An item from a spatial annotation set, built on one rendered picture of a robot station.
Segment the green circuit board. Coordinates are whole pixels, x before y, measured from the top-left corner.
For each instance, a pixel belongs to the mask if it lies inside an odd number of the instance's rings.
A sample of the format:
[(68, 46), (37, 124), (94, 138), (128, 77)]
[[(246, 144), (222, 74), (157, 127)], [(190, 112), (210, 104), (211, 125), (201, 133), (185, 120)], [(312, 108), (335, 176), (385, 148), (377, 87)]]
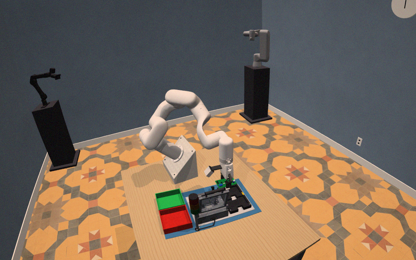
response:
[[(234, 179), (232, 179), (232, 180), (233, 180), (233, 182), (231, 183), (232, 185), (237, 184)], [(226, 179), (217, 180), (217, 181), (215, 181), (215, 183), (217, 184), (218, 188), (226, 187)]]

